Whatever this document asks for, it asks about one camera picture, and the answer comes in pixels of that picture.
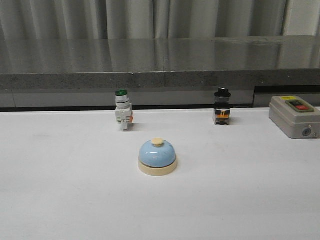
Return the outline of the blue and cream desk bell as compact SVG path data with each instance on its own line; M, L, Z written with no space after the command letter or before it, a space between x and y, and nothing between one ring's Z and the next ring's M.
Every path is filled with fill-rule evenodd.
M173 145L162 139L153 138L145 142L139 150L138 168L149 176L165 176L178 166Z

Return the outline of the green push button switch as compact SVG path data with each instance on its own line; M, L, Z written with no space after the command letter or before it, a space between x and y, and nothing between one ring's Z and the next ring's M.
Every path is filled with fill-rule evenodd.
M126 89L115 91L115 116L122 131L128 131L133 123L133 105Z

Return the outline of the black rotary selector switch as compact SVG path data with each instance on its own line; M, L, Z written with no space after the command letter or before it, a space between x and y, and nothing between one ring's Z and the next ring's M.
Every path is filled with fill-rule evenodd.
M230 121L230 98L232 94L228 89L220 87L217 92L214 93L214 113L213 121L215 125L229 125Z

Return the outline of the grey curtain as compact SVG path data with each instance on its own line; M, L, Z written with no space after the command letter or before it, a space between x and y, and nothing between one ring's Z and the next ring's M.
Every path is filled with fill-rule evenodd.
M2 40L317 36L317 0L3 0Z

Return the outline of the grey start stop switch box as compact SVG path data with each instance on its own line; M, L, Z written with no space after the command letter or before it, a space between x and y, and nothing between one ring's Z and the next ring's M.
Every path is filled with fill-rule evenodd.
M298 96L273 96L269 118L291 139L320 137L320 111Z

